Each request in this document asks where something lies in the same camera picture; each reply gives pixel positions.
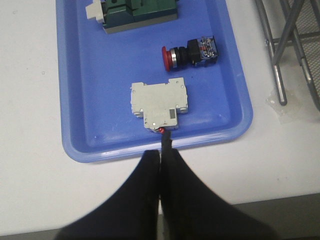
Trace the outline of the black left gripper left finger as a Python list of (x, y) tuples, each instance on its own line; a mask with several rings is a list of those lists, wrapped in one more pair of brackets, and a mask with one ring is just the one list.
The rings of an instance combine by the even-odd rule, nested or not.
[(57, 240), (155, 240), (160, 153), (147, 150), (123, 185), (105, 202), (63, 227)]

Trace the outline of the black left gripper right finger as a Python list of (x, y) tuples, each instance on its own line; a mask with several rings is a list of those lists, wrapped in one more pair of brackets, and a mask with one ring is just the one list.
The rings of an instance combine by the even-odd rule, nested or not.
[(171, 240), (277, 240), (269, 225), (241, 212), (207, 187), (161, 137), (161, 204)]

